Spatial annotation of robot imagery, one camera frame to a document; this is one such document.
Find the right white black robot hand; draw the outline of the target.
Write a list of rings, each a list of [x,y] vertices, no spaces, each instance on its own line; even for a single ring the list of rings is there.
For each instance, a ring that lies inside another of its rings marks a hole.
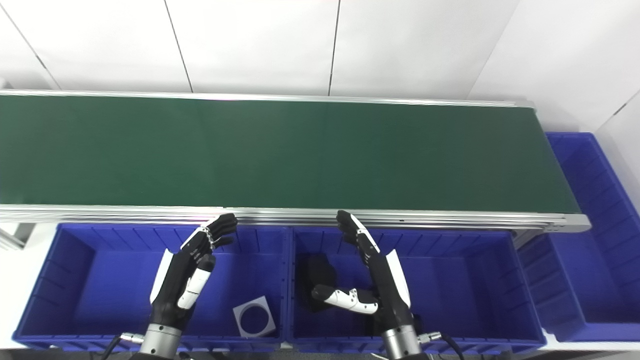
[[[405,327],[414,330],[409,286],[397,251],[382,253],[368,228],[347,210],[338,210],[336,221],[343,239],[357,248],[374,289],[343,289],[317,284],[310,292],[311,297],[350,312],[372,315],[381,332]]]

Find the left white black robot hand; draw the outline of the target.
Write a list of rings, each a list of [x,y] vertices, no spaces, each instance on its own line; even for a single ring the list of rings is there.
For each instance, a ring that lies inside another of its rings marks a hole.
[[[215,268],[214,250],[233,243],[237,225],[235,214],[218,215],[196,228],[176,253],[165,251],[150,294],[151,325],[185,330]]]

